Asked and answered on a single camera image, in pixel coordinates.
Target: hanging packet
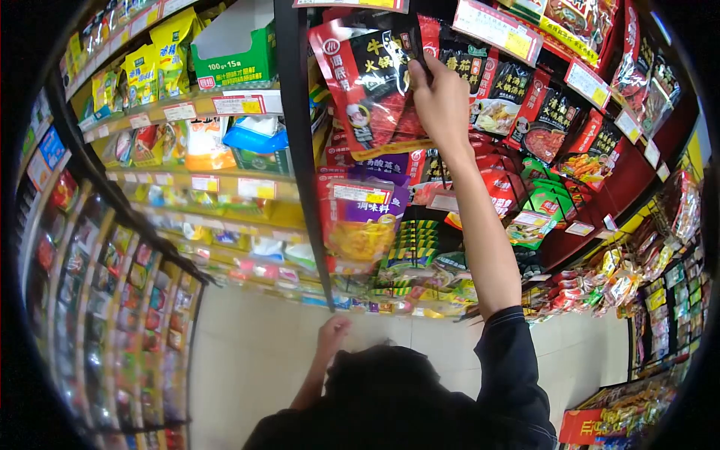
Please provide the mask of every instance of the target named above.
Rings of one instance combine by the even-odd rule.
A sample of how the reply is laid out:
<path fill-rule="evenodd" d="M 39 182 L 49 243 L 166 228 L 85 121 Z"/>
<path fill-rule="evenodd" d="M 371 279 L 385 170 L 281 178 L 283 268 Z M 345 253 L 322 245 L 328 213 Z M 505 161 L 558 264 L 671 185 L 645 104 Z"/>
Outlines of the hanging packet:
<path fill-rule="evenodd" d="M 143 45 L 125 56 L 123 65 L 129 85 L 129 106 L 138 107 L 158 99 L 155 45 Z"/>
<path fill-rule="evenodd" d="M 188 120 L 187 127 L 185 167 L 191 171 L 236 167 L 233 152 L 222 143 L 228 128 L 227 116 Z"/>
<path fill-rule="evenodd" d="M 520 111 L 529 88 L 532 69 L 491 48 L 482 79 L 490 88 L 478 93 L 470 112 L 470 125 L 476 130 L 507 135 Z"/>
<path fill-rule="evenodd" d="M 599 192 L 613 174 L 620 156 L 622 132 L 596 109 L 590 110 L 585 127 L 558 161 L 555 171 L 587 184 Z"/>
<path fill-rule="evenodd" d="M 199 32 L 200 25 L 192 6 L 150 30 L 158 61 L 160 100 L 189 92 L 188 72 L 192 71 L 192 58 L 188 58 L 190 42 Z"/>

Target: yellow price sticker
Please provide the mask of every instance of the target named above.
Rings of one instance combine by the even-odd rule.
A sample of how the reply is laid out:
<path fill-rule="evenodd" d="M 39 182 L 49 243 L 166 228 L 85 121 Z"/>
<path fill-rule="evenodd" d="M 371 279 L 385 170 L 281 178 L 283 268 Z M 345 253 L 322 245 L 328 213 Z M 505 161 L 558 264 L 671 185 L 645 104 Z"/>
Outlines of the yellow price sticker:
<path fill-rule="evenodd" d="M 605 100 L 608 98 L 608 92 L 596 87 L 591 98 L 593 99 L 593 102 L 602 107 L 605 104 Z"/>
<path fill-rule="evenodd" d="M 528 53 L 530 52 L 530 41 L 510 31 L 508 32 L 508 39 L 505 41 L 505 49 L 511 53 L 515 53 L 522 59 L 527 59 Z"/>
<path fill-rule="evenodd" d="M 243 111 L 245 114 L 262 114 L 260 100 L 243 100 Z"/>

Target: hot pot seasoning packet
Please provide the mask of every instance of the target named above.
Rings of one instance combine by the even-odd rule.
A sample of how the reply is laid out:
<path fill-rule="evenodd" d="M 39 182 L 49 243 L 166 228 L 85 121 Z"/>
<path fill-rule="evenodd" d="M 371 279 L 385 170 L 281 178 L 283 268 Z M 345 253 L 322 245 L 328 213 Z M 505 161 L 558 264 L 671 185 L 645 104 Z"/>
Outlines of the hot pot seasoning packet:
<path fill-rule="evenodd" d="M 402 120 L 411 105 L 408 61 L 423 62 L 424 48 L 437 54 L 438 33 L 434 19 L 374 11 L 310 29 L 310 44 L 355 160 L 407 151 L 425 137 L 413 135 L 419 131 L 419 122 L 412 119 L 414 107 L 408 108 L 411 118 Z M 396 132 L 406 136 L 400 138 L 403 145 L 394 148 L 389 144 Z M 417 144 L 422 147 L 428 140 Z"/>
<path fill-rule="evenodd" d="M 613 174 L 620 156 L 622 132 L 595 109 L 585 127 L 558 161 L 555 171 L 587 184 L 599 192 Z"/>

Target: snack bag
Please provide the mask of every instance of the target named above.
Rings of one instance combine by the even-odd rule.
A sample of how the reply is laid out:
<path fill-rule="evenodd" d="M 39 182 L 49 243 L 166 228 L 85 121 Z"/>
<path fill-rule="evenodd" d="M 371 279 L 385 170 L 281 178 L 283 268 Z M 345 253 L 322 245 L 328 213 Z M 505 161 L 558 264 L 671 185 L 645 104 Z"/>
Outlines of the snack bag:
<path fill-rule="evenodd" d="M 127 72 L 129 106 L 134 108 L 158 99 L 157 59 L 154 45 L 143 45 L 125 56 L 123 68 Z"/>
<path fill-rule="evenodd" d="M 470 125 L 476 130 L 507 135 L 529 88 L 532 69 L 514 59 L 498 56 L 491 48 L 482 79 L 492 80 L 485 95 L 478 92 L 470 112 Z"/>
<path fill-rule="evenodd" d="M 188 120 L 187 127 L 185 167 L 191 171 L 236 167 L 233 152 L 222 143 L 228 128 L 227 116 Z"/>
<path fill-rule="evenodd" d="M 628 103 L 638 118 L 649 90 L 650 71 L 655 53 L 652 38 L 641 29 L 632 0 L 625 0 L 625 44 L 623 58 L 610 87 Z"/>
<path fill-rule="evenodd" d="M 192 7 L 150 30 L 158 61 L 160 100 L 189 91 L 188 70 L 192 69 L 192 58 L 188 58 L 188 54 L 190 42 L 198 33 L 200 23 Z"/>
<path fill-rule="evenodd" d="M 310 29 L 310 44 L 356 161 L 407 151 L 422 138 L 415 136 L 415 141 L 399 148 L 384 147 L 392 142 L 396 129 L 410 130 L 399 126 L 410 94 L 408 61 L 419 58 L 423 62 L 424 47 L 437 54 L 438 33 L 434 19 L 373 11 Z"/>
<path fill-rule="evenodd" d="M 593 108 L 582 133 L 560 158 L 555 170 L 599 192 L 605 179 L 613 174 L 622 138 L 623 134 L 615 124 Z"/>

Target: black sleeve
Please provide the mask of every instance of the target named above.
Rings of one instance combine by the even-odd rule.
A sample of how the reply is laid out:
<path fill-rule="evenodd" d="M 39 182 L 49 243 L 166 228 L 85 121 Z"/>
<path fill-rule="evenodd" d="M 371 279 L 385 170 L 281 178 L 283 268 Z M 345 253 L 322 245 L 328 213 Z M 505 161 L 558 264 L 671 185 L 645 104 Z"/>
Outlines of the black sleeve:
<path fill-rule="evenodd" d="M 537 358 L 523 308 L 513 306 L 492 315 L 475 354 L 482 367 L 477 403 L 505 428 L 500 434 L 517 436 L 532 448 L 554 449 L 550 403 L 538 386 Z"/>

